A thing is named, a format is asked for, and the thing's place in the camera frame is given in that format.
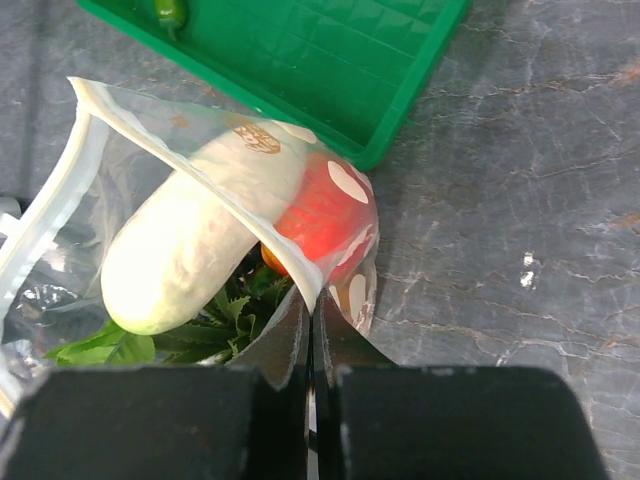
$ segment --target green plastic basket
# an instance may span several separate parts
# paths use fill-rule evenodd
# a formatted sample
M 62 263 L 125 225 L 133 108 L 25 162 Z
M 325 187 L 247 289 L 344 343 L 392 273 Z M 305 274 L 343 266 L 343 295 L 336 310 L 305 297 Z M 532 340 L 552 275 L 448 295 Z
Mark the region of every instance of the green plastic basket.
M 183 0 L 172 42 L 153 0 L 78 0 L 268 117 L 368 170 L 393 142 L 471 0 Z

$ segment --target plastic tray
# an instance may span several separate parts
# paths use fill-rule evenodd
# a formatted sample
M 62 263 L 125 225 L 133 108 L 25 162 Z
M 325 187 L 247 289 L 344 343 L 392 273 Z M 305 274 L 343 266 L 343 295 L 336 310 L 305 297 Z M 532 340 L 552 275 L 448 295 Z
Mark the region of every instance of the plastic tray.
M 471 0 L 183 0 L 172 42 L 153 0 L 79 0 L 107 23 L 362 170 L 381 160 Z

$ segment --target gray countertop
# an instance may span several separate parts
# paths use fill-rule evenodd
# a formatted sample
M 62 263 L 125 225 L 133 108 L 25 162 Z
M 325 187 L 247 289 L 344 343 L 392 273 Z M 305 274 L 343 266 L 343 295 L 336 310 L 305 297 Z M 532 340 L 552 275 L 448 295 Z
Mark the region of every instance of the gray countertop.
M 0 194 L 33 199 L 79 75 L 238 106 L 72 0 L 2 2 Z M 371 340 L 417 364 L 537 365 L 640 478 L 640 0 L 476 0 L 372 173 Z

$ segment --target white vegetable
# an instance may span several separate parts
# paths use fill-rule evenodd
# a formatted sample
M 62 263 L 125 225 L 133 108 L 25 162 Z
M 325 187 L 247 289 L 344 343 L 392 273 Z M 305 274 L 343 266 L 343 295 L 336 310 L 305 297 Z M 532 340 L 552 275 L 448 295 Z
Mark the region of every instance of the white vegetable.
M 298 191 L 306 143 L 274 122 L 258 127 L 286 144 L 262 153 L 251 128 L 229 131 L 194 155 L 193 165 L 274 223 Z M 256 242 L 206 187 L 174 172 L 109 248 L 101 276 L 104 303 L 113 320 L 133 333 L 178 327 L 220 290 Z

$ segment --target brown logo on bag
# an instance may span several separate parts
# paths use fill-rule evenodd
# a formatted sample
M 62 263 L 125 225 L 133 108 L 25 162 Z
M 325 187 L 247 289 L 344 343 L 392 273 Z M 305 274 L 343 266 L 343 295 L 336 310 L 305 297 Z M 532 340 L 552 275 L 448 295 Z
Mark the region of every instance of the brown logo on bag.
M 281 145 L 278 139 L 247 118 L 231 113 L 225 116 L 225 123 L 242 138 L 245 147 L 249 150 L 269 155 L 280 153 Z

